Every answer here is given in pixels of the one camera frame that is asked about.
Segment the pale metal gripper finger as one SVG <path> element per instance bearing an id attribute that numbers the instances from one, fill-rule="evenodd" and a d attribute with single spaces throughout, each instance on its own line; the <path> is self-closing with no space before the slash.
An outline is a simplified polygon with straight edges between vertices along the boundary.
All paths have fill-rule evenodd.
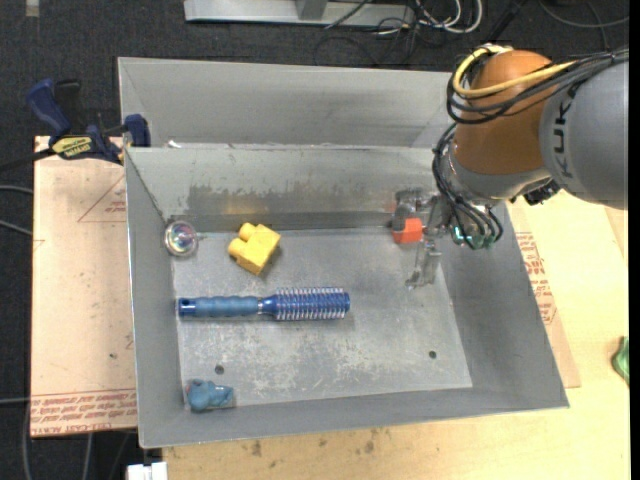
<path id="1" fill-rule="evenodd" d="M 425 284 L 433 284 L 436 274 L 440 266 L 442 252 L 438 249 L 435 242 L 428 241 L 425 243 L 425 256 L 423 260 L 423 277 Z"/>
<path id="2" fill-rule="evenodd" d="M 413 267 L 409 272 L 407 279 L 405 280 L 405 287 L 409 290 L 417 289 L 424 285 L 424 250 L 422 248 L 417 248 Z"/>

